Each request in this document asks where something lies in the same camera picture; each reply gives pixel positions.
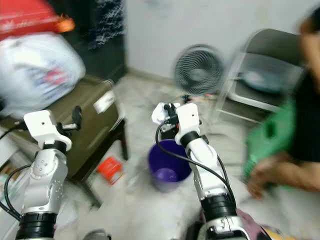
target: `white paper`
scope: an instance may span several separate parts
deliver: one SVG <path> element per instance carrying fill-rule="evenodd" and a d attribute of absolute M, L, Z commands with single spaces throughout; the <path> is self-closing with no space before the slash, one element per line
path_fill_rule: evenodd
<path fill-rule="evenodd" d="M 115 94 L 113 91 L 107 91 L 102 97 L 93 104 L 97 114 L 104 113 L 115 102 Z"/>

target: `red bag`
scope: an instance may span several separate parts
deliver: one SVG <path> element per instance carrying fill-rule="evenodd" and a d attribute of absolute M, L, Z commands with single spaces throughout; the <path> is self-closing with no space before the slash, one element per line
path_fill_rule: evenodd
<path fill-rule="evenodd" d="M 58 21 L 45 0 L 0 0 L 0 40 L 28 33 L 57 33 Z"/>

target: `fan grille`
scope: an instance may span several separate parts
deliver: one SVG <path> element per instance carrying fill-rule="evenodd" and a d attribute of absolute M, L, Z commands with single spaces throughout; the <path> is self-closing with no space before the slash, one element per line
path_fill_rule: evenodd
<path fill-rule="evenodd" d="M 222 74 L 222 63 L 211 47 L 193 46 L 178 59 L 174 79 L 188 94 L 197 96 L 216 93 Z"/>

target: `white plastic bag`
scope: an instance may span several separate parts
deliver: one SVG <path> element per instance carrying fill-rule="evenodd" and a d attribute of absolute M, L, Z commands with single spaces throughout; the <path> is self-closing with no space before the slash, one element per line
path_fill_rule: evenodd
<path fill-rule="evenodd" d="M 21 119 L 46 108 L 85 75 L 84 63 L 53 33 L 9 37 L 0 42 L 0 115 Z"/>

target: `blue container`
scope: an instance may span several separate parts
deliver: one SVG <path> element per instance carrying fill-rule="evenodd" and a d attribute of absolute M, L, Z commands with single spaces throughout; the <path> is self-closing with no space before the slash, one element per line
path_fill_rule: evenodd
<path fill-rule="evenodd" d="M 185 149 L 173 139 L 162 140 L 160 144 L 170 152 L 187 157 Z M 157 144 L 149 152 L 148 163 L 153 185 L 165 193 L 176 189 L 191 173 L 187 161 L 166 154 Z"/>

